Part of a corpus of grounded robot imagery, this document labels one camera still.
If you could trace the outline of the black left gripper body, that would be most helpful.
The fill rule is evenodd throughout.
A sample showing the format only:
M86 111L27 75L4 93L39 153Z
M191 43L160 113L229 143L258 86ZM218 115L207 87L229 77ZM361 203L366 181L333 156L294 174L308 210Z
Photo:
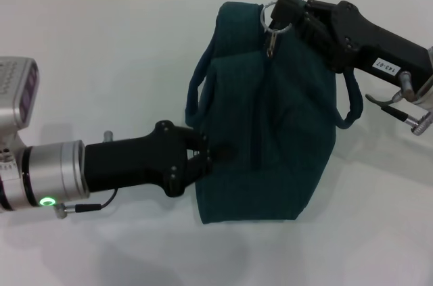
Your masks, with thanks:
M184 128L162 120L144 137L87 145L84 175L89 191L152 184L168 197L181 196L178 178L186 163Z

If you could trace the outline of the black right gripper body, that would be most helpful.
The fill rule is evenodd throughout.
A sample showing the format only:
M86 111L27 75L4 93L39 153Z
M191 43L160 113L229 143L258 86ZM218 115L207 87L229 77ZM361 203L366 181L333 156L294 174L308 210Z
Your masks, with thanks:
M326 51L333 69L357 68L396 86L398 74L408 71L415 91L430 78L426 48L373 24L352 3L341 1L332 20L342 47Z

